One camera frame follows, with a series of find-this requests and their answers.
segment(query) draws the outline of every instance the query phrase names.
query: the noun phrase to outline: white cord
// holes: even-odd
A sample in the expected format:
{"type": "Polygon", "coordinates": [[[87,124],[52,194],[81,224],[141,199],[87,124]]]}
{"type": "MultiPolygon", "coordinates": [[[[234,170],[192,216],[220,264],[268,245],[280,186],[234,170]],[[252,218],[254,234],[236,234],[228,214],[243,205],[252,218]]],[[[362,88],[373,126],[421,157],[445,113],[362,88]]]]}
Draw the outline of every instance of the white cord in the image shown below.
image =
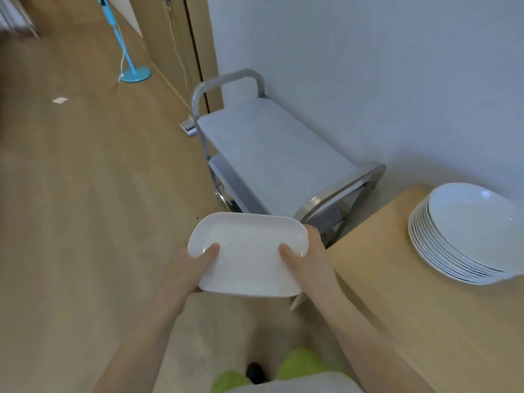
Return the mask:
{"type": "Polygon", "coordinates": [[[182,71],[184,72],[184,82],[186,84],[187,91],[191,93],[191,90],[189,89],[189,86],[187,85],[186,69],[184,68],[184,64],[182,63],[182,60],[180,59],[180,55],[177,52],[177,43],[174,40],[173,26],[171,25],[171,19],[169,18],[169,13],[166,8],[167,3],[165,1],[163,3],[163,7],[164,7],[164,12],[166,13],[167,21],[169,22],[169,32],[171,33],[171,38],[173,39],[174,52],[177,54],[178,61],[180,62],[180,66],[182,67],[182,71]]]}
{"type": "MultiPolygon", "coordinates": [[[[118,32],[120,33],[120,37],[122,39],[122,42],[124,42],[124,37],[122,37],[122,32],[120,31],[120,26],[117,26],[116,28],[118,29],[118,32]]],[[[122,59],[120,61],[120,76],[118,76],[118,81],[120,81],[122,76],[124,75],[124,58],[125,58],[125,53],[124,53],[124,49],[122,48],[122,59]]]]}

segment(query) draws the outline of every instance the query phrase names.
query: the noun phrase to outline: blue fan stand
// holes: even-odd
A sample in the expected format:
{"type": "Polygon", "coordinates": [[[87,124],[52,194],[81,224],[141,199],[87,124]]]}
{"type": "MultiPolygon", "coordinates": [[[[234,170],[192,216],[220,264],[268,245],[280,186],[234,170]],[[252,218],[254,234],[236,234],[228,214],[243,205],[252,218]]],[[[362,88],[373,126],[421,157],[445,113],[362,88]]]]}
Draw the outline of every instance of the blue fan stand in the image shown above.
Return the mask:
{"type": "Polygon", "coordinates": [[[120,81],[123,81],[125,83],[138,83],[140,81],[147,80],[151,77],[151,69],[148,67],[135,67],[133,62],[131,61],[131,57],[129,56],[126,48],[126,44],[124,43],[124,39],[122,38],[120,34],[120,29],[118,28],[118,22],[115,19],[115,16],[113,15],[113,12],[111,11],[111,8],[109,8],[108,0],[98,0],[100,6],[102,7],[102,10],[104,11],[105,19],[108,20],[108,23],[113,26],[113,31],[115,32],[116,39],[118,40],[118,43],[122,47],[122,51],[124,52],[124,55],[127,59],[127,62],[129,64],[129,69],[125,72],[122,72],[122,76],[120,77],[120,81]]]}

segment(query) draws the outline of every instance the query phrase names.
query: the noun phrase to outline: hand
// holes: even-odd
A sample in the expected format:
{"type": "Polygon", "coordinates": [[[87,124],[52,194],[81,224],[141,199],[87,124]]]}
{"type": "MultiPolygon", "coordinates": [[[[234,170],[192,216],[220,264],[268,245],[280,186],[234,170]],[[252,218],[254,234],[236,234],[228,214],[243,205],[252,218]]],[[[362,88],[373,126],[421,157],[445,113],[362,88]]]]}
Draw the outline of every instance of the hand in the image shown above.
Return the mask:
{"type": "Polygon", "coordinates": [[[280,244],[278,250],[300,288],[322,311],[342,291],[318,230],[309,225],[305,228],[308,230],[309,249],[304,257],[295,255],[286,244],[280,244]]]}
{"type": "Polygon", "coordinates": [[[176,253],[167,266],[154,297],[155,311],[180,313],[191,292],[195,290],[209,265],[220,251],[218,243],[212,244],[199,257],[192,258],[186,248],[176,253]]]}

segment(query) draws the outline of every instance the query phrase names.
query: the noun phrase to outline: shoe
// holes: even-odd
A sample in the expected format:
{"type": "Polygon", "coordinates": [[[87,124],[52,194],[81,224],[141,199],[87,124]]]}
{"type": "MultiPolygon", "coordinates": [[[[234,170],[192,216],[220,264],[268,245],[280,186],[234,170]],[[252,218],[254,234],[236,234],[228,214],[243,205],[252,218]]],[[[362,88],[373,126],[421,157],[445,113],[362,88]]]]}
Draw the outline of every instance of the shoe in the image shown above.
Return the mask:
{"type": "Polygon", "coordinates": [[[247,366],[246,377],[255,385],[267,382],[266,373],[258,363],[251,363],[247,366]]]}

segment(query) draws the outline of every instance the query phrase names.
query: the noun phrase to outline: green pants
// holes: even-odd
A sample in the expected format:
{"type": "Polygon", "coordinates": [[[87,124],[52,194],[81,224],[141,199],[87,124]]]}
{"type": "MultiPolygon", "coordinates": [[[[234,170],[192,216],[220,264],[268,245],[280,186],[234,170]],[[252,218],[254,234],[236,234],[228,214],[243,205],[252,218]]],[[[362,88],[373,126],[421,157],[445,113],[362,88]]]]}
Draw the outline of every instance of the green pants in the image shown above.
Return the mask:
{"type": "MultiPolygon", "coordinates": [[[[301,347],[287,355],[278,370],[276,379],[295,379],[327,371],[337,370],[325,364],[324,361],[311,350],[301,347]]],[[[241,373],[237,371],[226,371],[213,383],[211,393],[224,393],[238,386],[251,384],[251,381],[241,373]]]]}

